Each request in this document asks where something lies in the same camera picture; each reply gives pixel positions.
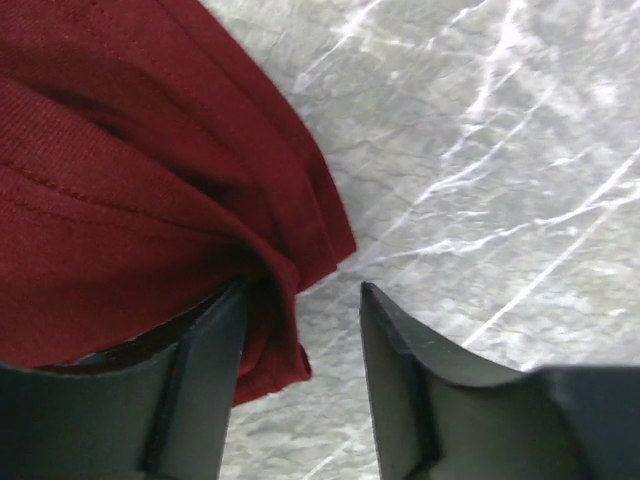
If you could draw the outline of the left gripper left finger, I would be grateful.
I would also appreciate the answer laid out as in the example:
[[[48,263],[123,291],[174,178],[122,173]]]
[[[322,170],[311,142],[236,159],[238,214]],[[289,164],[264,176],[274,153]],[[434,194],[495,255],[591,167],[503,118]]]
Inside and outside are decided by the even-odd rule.
[[[74,364],[1,369],[5,479],[215,479],[246,285]]]

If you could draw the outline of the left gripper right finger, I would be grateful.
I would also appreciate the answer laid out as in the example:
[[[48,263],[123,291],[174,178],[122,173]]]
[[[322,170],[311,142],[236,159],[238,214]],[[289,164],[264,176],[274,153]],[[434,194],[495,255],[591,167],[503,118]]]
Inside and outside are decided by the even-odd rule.
[[[484,359],[361,286],[360,327],[384,479],[635,479],[639,370]]]

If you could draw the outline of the dark red t-shirt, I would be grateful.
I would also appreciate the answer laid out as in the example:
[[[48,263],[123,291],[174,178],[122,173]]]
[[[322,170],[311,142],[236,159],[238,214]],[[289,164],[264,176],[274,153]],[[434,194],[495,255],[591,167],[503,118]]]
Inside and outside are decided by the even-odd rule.
[[[355,248],[310,132],[201,3],[2,3],[4,363],[79,360],[245,276],[252,401],[310,377],[295,298]]]

